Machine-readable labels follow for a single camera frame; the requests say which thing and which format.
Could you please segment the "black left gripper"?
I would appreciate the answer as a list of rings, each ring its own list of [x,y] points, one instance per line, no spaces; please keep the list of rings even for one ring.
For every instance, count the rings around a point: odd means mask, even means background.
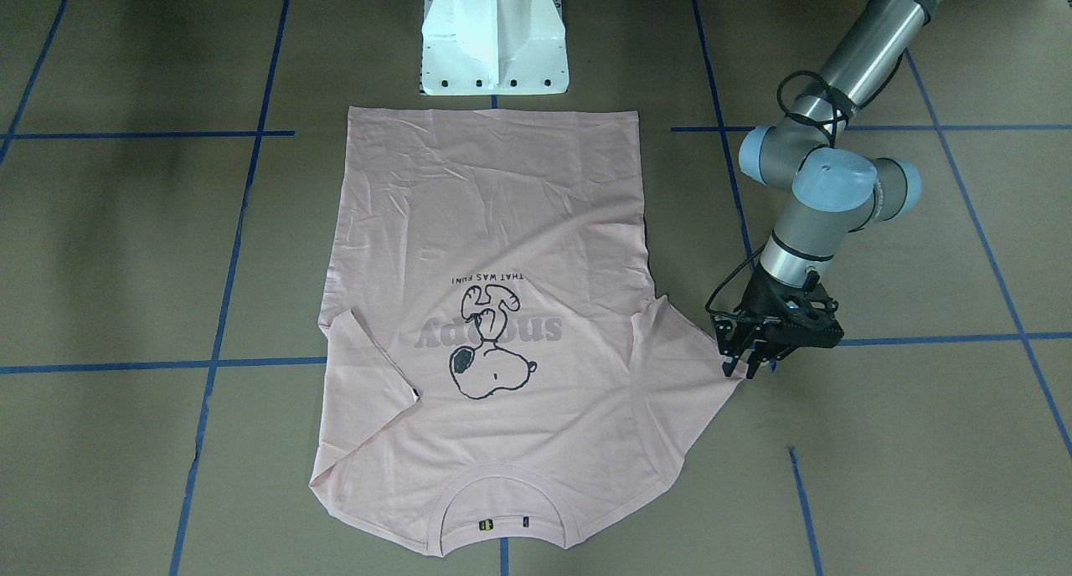
[[[837,309],[819,274],[809,271],[804,286],[794,287],[758,268],[734,311],[712,311],[724,374],[734,373],[746,352],[745,378],[754,380],[762,366],[785,359],[796,348],[837,346],[845,336]]]

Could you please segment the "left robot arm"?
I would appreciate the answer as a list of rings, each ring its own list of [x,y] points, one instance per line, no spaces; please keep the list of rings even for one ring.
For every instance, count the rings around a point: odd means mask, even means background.
[[[759,125],[739,149],[740,171],[787,192],[735,309],[709,309],[724,374],[753,378],[796,348],[835,348],[843,339],[839,304],[824,289],[847,235],[908,213],[920,200],[921,175],[899,159],[869,159],[838,138],[900,67],[911,39],[946,0],[868,0],[827,63],[796,71],[807,86],[780,103],[781,122]]]

